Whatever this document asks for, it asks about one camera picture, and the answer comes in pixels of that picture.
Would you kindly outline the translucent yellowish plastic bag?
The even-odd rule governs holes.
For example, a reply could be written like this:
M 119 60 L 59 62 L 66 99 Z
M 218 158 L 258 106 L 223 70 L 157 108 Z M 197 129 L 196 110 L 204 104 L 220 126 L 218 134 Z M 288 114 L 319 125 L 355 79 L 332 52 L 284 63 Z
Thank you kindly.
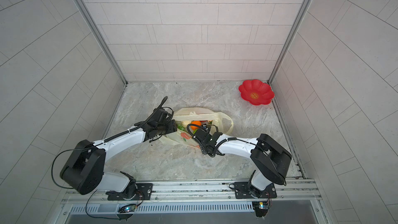
M 188 121 L 210 121 L 211 124 L 218 127 L 219 132 L 224 134 L 231 134 L 234 127 L 234 122 L 231 117 L 222 112 L 213 112 L 207 108 L 188 107 L 182 108 L 175 112 L 173 119 L 178 126 L 183 126 L 183 123 Z M 200 148 L 199 144 L 183 129 L 177 129 L 176 132 L 167 134 L 160 138 L 162 144 L 165 145 L 186 145 L 193 148 Z

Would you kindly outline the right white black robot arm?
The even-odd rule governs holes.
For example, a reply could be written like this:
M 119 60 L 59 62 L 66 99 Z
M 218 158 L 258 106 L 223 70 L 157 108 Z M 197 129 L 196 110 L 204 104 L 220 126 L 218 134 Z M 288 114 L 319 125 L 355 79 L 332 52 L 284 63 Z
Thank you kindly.
M 285 185 L 292 154 L 267 134 L 244 139 L 219 131 L 210 132 L 210 125 L 187 125 L 187 132 L 199 144 L 203 154 L 210 157 L 232 154 L 251 159 L 256 170 L 251 175 L 248 190 L 263 193 L 270 184 Z

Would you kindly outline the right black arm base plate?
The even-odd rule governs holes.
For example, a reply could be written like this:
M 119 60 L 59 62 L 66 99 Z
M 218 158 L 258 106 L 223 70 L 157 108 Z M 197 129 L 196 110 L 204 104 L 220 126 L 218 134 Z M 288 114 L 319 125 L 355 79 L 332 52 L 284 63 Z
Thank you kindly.
M 277 198 L 276 189 L 273 183 L 269 184 L 264 190 L 259 190 L 250 185 L 249 182 L 234 182 L 229 184 L 229 188 L 235 192 L 236 199 L 275 199 Z

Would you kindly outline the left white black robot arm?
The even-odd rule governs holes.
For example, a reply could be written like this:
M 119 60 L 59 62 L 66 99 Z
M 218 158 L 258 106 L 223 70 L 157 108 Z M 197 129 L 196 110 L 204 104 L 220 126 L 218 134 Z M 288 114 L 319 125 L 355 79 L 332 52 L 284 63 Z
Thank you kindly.
M 138 194 L 136 180 L 125 173 L 105 171 L 105 163 L 122 151 L 177 131 L 174 113 L 161 104 L 144 121 L 104 140 L 83 140 L 74 149 L 60 172 L 60 178 L 81 195 L 105 190 L 110 197 L 130 200 Z

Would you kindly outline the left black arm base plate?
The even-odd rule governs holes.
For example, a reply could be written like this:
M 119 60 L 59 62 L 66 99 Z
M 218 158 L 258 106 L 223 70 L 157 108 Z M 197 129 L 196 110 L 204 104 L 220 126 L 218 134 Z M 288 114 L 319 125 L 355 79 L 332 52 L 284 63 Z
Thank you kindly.
M 107 191 L 108 201 L 142 201 L 149 200 L 152 194 L 153 184 L 131 183 L 123 192 Z

